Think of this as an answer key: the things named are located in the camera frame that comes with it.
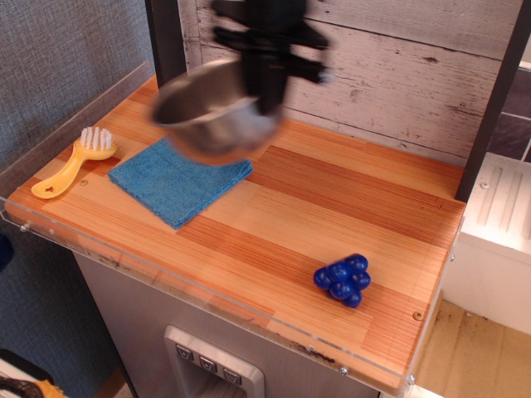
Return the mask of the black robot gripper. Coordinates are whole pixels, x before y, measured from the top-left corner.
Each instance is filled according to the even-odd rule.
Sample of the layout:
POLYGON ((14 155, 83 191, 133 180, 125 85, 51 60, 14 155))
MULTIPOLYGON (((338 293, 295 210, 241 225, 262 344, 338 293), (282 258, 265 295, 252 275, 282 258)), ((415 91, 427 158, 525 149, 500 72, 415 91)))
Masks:
POLYGON ((327 68, 291 53, 292 46, 318 51, 329 48, 329 40, 310 27, 304 17, 306 1, 213 1, 211 8, 245 29, 233 31, 214 27, 215 41, 241 53, 241 67, 247 94, 258 99, 261 114, 277 110, 285 96, 287 74, 324 83, 327 68), (271 56, 280 66, 266 66, 262 56, 271 56))

